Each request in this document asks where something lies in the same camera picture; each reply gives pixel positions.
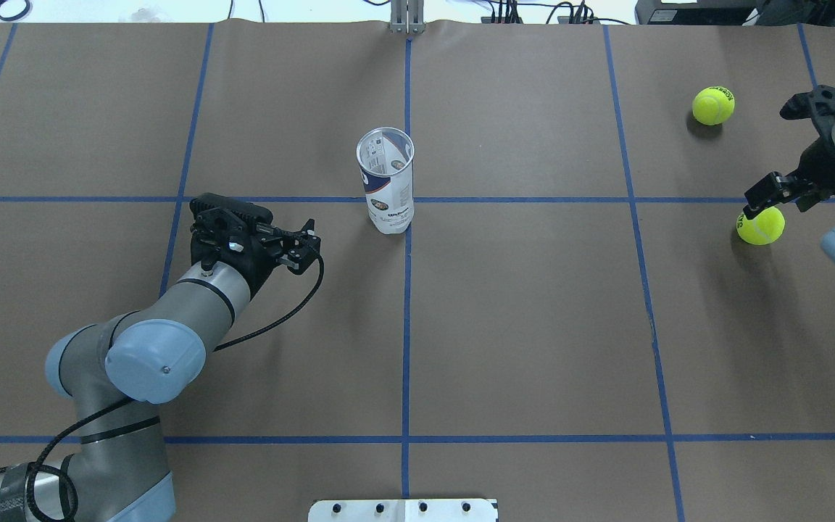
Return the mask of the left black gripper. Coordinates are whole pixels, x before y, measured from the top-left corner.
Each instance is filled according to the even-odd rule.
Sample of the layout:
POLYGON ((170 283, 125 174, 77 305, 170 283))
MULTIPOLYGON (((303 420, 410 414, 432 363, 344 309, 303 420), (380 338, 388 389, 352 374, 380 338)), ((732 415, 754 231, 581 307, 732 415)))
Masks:
POLYGON ((251 298, 256 297, 276 265, 285 265, 293 275, 301 276, 322 259, 314 218, 309 218, 299 231, 270 223, 260 225, 255 233, 216 231, 193 221, 190 234, 190 264, 198 264, 202 270, 211 270, 218 263, 234 268, 246 281, 251 298))

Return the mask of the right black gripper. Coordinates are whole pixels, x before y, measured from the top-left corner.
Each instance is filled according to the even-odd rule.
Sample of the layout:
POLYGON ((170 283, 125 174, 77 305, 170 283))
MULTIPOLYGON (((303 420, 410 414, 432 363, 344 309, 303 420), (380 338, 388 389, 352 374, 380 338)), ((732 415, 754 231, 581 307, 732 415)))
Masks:
POLYGON ((794 175, 769 172, 744 192, 747 203, 742 217, 753 220, 769 209, 794 200, 800 212, 807 212, 832 197, 835 197, 835 146, 819 138, 802 153, 794 175))

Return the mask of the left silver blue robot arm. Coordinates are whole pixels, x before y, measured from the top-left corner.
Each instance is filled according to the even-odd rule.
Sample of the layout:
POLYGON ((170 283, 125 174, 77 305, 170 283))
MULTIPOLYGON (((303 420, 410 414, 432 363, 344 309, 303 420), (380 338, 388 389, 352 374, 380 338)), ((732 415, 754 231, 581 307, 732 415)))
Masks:
POLYGON ((192 264, 153 305, 60 339, 44 363, 78 420, 34 460, 0 467, 0 521, 169 521, 175 484, 159 406, 202 372, 279 265, 322 263, 314 220, 298 231, 215 208, 192 225, 192 264))

